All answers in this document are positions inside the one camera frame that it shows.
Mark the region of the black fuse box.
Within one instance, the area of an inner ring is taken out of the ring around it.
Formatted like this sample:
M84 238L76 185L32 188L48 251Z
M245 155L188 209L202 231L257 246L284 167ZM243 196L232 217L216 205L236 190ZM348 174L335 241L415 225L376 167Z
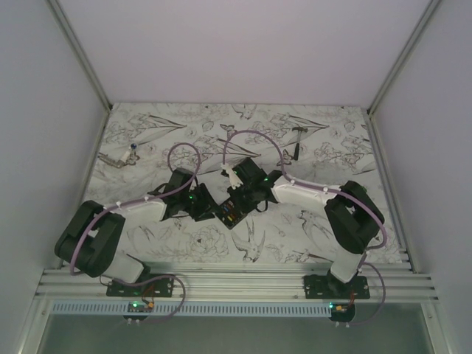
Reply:
M218 205L215 211L216 217L229 230L235 228L249 213L250 209L236 201L233 197L227 198Z

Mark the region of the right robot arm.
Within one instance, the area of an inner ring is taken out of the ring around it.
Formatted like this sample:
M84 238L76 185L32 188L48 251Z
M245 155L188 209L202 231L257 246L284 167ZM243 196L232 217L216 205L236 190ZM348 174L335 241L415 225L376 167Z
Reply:
M233 229L261 203L322 207L339 248L330 267L327 290L344 298L367 255L371 240L382 230L384 217L364 188L348 181L341 186L311 184L289 177L283 170L266 173L250 159L235 166L222 164L229 178L229 198L219 206L218 218Z

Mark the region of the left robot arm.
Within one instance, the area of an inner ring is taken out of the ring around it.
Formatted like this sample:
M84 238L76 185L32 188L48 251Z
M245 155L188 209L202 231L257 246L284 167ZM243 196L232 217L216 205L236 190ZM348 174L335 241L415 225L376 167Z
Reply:
M86 274L116 279L134 296L149 291L150 277L145 265L119 250L123 234L146 223L161 222L183 212L194 221L214 218L217 207L196 175L177 168L170 180L142 198L103 206L85 201L74 214L55 244L55 255L69 264L73 276Z

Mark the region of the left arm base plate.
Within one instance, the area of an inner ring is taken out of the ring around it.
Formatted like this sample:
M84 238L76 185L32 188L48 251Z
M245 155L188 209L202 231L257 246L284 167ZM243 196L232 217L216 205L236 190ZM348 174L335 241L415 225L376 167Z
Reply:
M109 297L171 297L174 286L174 279L165 278L148 282L148 280L157 277L158 274L144 274L138 278L137 283L145 282L140 286L123 285L120 282L112 280L106 290L106 296Z

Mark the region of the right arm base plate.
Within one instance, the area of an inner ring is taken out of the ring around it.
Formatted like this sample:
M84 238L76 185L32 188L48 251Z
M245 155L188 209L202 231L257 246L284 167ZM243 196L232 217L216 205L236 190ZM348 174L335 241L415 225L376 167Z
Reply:
M367 278L354 276L348 283L336 279L330 272L327 275L306 275L303 277L306 299L369 299Z

